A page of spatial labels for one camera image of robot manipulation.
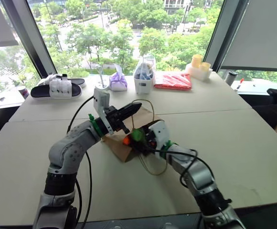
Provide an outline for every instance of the plastic bag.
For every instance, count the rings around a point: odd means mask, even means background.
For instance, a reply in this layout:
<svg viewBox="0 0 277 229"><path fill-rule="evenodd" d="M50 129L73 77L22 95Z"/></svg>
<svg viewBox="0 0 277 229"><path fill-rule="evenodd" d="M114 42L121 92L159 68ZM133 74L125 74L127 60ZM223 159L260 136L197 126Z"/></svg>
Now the plastic bag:
<svg viewBox="0 0 277 229"><path fill-rule="evenodd" d="M147 54L140 58L134 71L134 79L151 80L155 76L155 70L156 70L155 58L151 54Z"/></svg>
<svg viewBox="0 0 277 229"><path fill-rule="evenodd" d="M156 76L154 87L187 91L191 89L191 80L187 73L163 73Z"/></svg>
<svg viewBox="0 0 277 229"><path fill-rule="evenodd" d="M128 83L125 80L123 70L117 64L114 64L116 68L116 73L110 76L110 88L112 91L126 91L128 88Z"/></svg>

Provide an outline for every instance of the slipper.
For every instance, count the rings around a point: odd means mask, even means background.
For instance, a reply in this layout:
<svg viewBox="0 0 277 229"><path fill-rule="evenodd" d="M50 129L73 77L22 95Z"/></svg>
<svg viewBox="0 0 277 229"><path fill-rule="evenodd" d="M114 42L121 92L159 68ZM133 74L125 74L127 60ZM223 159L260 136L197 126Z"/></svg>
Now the slipper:
<svg viewBox="0 0 277 229"><path fill-rule="evenodd" d="M82 89L79 85L71 83L67 77L61 79L53 79L49 85L40 85L34 87L30 95L34 99L73 99L82 94Z"/></svg>
<svg viewBox="0 0 277 229"><path fill-rule="evenodd" d="M49 84L49 82L51 80L61 79L62 77L66 77L67 78L67 74L50 74L49 76L46 77L44 82L39 84L39 86L41 86L41 85L47 85L47 84ZM70 80L74 84L79 85L81 88L84 88L86 86L84 79L81 79L81 78L70 78L68 80Z"/></svg>

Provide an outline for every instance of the table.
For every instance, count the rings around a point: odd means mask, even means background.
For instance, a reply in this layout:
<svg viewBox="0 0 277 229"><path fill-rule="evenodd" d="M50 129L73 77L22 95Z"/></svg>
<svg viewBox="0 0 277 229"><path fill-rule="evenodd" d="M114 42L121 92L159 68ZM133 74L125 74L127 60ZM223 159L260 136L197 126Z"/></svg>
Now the table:
<svg viewBox="0 0 277 229"><path fill-rule="evenodd" d="M224 197L233 200L233 207L277 203L277 134L254 110L159 116L166 121L172 140L198 150ZM64 136L68 124L69 120L9 122L1 130L0 225L32 224L45 184L48 151ZM199 212L171 167L154 177L137 158L120 162L104 143L88 153L93 177L89 221ZM164 163L149 160L152 167ZM89 190L87 160L82 162L78 180L84 213ZM74 204L78 206L77 197Z"/></svg>
<svg viewBox="0 0 277 229"><path fill-rule="evenodd" d="M133 77L126 76L126 80L128 82L127 92L110 91L110 104L116 108L121 108L139 98L150 100L158 115L251 108L215 72L211 74L208 82L193 78L191 91L154 89L150 94L137 94ZM97 81L98 77L86 78L87 86L83 89L82 96L74 100L40 101L29 96L9 121L70 120L78 107L93 95ZM86 118L88 113L96 115L92 103L88 103L77 117Z"/></svg>

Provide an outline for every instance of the red pen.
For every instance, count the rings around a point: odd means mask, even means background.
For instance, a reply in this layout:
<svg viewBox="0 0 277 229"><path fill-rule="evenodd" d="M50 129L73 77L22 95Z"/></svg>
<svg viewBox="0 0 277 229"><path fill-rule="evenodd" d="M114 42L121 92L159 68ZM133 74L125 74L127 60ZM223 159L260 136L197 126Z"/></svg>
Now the red pen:
<svg viewBox="0 0 277 229"><path fill-rule="evenodd" d="M240 83L239 83L239 85L238 85L238 87L235 89L235 91L238 91L239 90L239 88L240 88L240 86L241 86L241 83L244 81L244 78L242 78L241 80L240 80Z"/></svg>

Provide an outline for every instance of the purple pouch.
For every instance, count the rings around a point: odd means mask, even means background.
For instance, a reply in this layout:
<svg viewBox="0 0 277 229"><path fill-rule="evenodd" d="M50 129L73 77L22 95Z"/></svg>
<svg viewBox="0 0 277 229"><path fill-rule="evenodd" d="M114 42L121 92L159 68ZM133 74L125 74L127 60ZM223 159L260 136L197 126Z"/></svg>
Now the purple pouch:
<svg viewBox="0 0 277 229"><path fill-rule="evenodd" d="M126 91L128 84L125 80L122 69L119 65L115 64L116 73L110 76L110 88L112 91Z"/></svg>

